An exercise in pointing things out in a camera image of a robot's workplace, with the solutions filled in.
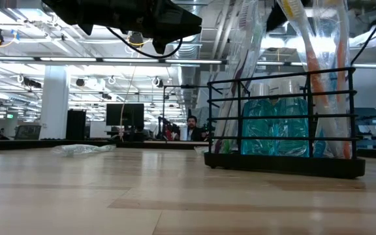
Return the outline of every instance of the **clear plastic bag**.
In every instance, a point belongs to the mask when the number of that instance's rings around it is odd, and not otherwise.
[[[277,0],[291,26],[299,36],[299,45],[297,45],[298,55],[304,64],[304,69],[308,71],[319,71],[329,69],[330,50],[327,61],[324,60],[325,46],[322,45],[322,38],[315,37],[307,19],[306,12],[301,0]],[[312,92],[326,92],[332,90],[332,84],[329,74],[311,75]],[[337,114],[336,96],[319,95],[313,98],[316,109],[319,114]],[[319,119],[323,132],[326,137],[339,137],[340,131],[337,119],[321,118]],[[343,157],[343,144],[337,141],[328,141],[328,145],[333,155],[337,158]]]
[[[259,58],[260,44],[265,32],[264,22],[259,15],[258,1],[245,0],[239,13],[238,23],[234,37],[230,43],[230,59],[228,79],[247,78],[253,75]],[[237,83],[232,83],[225,98],[236,97]],[[219,117],[236,117],[238,103],[225,101],[220,107]],[[237,121],[218,121],[215,129],[216,136],[235,136]],[[233,140],[216,140],[214,142],[216,153],[232,151],[237,147]]]
[[[208,152],[208,147],[194,147],[196,154],[198,156],[202,156],[204,153]]]
[[[67,146],[56,146],[52,152],[63,157],[73,157],[74,155],[85,153],[102,153],[115,150],[116,146],[106,145],[102,147],[92,146],[87,144],[72,144]]]
[[[328,68],[349,67],[349,18],[347,15],[347,3],[344,0],[316,0],[313,3],[314,23],[316,34],[319,38],[327,39],[330,50],[323,53],[323,61]],[[342,91],[347,86],[347,71],[333,73],[337,82],[332,81],[333,91]],[[347,94],[336,95],[337,112],[346,114],[349,110]],[[349,137],[348,118],[337,118],[338,137]],[[351,145],[349,142],[341,142],[342,155],[339,158],[351,158]]]

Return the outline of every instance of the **white column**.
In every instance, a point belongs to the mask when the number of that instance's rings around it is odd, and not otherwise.
[[[66,66],[46,66],[40,139],[66,137],[70,77]]]
[[[4,125],[4,135],[14,138],[16,136],[16,127],[18,125],[18,113],[7,112]]]

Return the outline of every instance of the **crumpled plastic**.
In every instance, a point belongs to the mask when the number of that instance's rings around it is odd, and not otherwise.
[[[63,157],[73,157],[74,155],[81,155],[86,153],[104,153],[114,151],[116,146],[106,145],[102,147],[92,146],[87,144],[72,144],[67,146],[56,146],[52,152]]]

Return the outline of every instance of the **black metal rack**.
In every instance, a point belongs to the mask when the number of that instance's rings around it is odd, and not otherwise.
[[[327,91],[327,92],[311,92],[311,75],[322,74],[330,72],[347,71],[349,80],[349,89],[343,91]],[[353,72],[355,68],[346,67],[340,69],[326,69],[310,72],[299,72],[281,75],[261,76],[256,78],[242,78],[237,80],[220,80],[208,82],[209,100],[208,104],[210,110],[212,106],[216,106],[215,102],[220,101],[237,101],[238,102],[238,116],[237,117],[212,117],[211,112],[208,118],[209,125],[213,121],[219,120],[237,120],[238,121],[238,135],[237,136],[213,136],[209,139],[208,152],[204,154],[204,162],[206,165],[215,168],[217,166],[225,168],[244,168],[253,170],[263,170],[269,172],[283,172],[292,174],[304,174],[314,176],[326,176],[335,178],[356,178],[365,174],[365,160],[359,159],[356,156],[356,137],[355,131],[355,117],[354,114],[354,95],[356,91],[353,89]],[[259,97],[242,97],[243,82],[252,80],[263,80],[272,78],[287,78],[290,76],[306,76],[306,93],[286,94],[286,95],[266,95]],[[226,99],[213,99],[212,90],[214,84],[236,83],[237,97]],[[349,114],[314,114],[313,112],[313,97],[318,95],[337,95],[349,94],[350,113]],[[260,116],[260,117],[243,117],[242,116],[242,101],[256,100],[256,99],[278,99],[286,97],[307,97],[307,111],[308,115],[295,116]],[[275,137],[275,136],[243,136],[243,120],[245,119],[292,119],[292,118],[307,118],[309,123],[308,137]],[[315,138],[311,135],[313,127],[310,125],[313,118],[350,118],[351,119],[351,136],[349,138],[332,138],[323,137]],[[212,153],[213,140],[237,140],[239,153]],[[309,157],[290,157],[290,156],[262,156],[262,155],[242,155],[242,140],[307,140],[309,142]],[[316,140],[326,141],[346,141],[352,143],[351,159],[329,159],[318,158],[313,156],[313,143]]]

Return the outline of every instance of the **black monitor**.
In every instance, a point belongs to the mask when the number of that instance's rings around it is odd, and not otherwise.
[[[106,125],[120,125],[123,104],[107,104]],[[125,104],[123,110],[124,126],[144,126],[144,104]]]

